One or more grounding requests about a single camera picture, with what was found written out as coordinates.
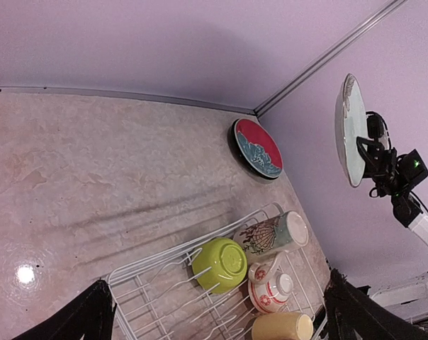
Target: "mug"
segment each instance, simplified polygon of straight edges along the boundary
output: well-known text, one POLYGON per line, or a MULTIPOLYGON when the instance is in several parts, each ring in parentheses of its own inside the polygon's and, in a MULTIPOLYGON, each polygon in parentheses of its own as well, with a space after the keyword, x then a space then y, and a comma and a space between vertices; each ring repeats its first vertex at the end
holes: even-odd
POLYGON ((255 225, 244 226, 233 239, 244 250, 249 269, 249 280, 254 284, 269 281, 276 273, 278 265, 287 253, 308 243, 308 228, 296 211, 288 211, 255 225), (266 275, 257 278, 260 266, 272 261, 266 275))
POLYGON ((297 312, 265 314, 252 325, 253 340, 310 340, 312 335, 311 318, 297 312))

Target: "rack wire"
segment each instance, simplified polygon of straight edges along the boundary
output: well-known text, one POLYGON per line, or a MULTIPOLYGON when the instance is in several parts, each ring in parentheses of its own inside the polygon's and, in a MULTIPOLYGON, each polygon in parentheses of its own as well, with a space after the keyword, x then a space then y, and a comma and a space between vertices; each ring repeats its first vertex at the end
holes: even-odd
MULTIPOLYGON (((252 320, 259 315, 247 292, 247 279, 224 294, 212 294, 197 284, 191 263, 200 245, 216 237, 232 237, 244 225, 253 225, 283 213, 278 203, 258 209, 242 219, 202 237, 145 259, 117 268, 107 277, 113 299, 118 303, 117 322, 128 340, 224 339, 250 335, 252 320)), ((295 282, 292 299, 281 310, 299 311, 315 318, 324 305, 323 289, 303 249, 286 256, 280 269, 295 282), (301 271, 310 274, 301 275, 301 271), (305 289, 314 284, 313 291, 305 289)), ((319 339, 324 319, 313 339, 319 339)))

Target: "yellow cup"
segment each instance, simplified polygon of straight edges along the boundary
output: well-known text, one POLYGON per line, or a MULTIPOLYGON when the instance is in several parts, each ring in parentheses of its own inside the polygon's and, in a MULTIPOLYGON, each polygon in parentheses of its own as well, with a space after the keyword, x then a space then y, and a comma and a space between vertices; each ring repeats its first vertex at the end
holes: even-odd
POLYGON ((311 318, 296 312, 262 315, 252 326, 252 340, 310 340, 312 335, 311 318))

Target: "wall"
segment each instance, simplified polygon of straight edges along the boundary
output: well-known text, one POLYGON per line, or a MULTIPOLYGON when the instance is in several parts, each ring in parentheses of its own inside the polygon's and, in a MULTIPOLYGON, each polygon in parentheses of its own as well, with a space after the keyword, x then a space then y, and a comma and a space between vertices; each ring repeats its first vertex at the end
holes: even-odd
MULTIPOLYGON (((334 105, 349 72, 399 153, 417 148, 428 166, 428 1, 409 1, 261 119, 331 264, 357 285, 395 283, 428 270, 428 248, 396 222, 388 198, 368 197, 370 180, 357 189, 347 183, 334 105)), ((428 179, 415 191, 428 206, 428 179)), ((399 315, 428 308, 408 306, 399 315)))
POLYGON ((0 86, 255 108, 384 2, 0 1, 0 86))

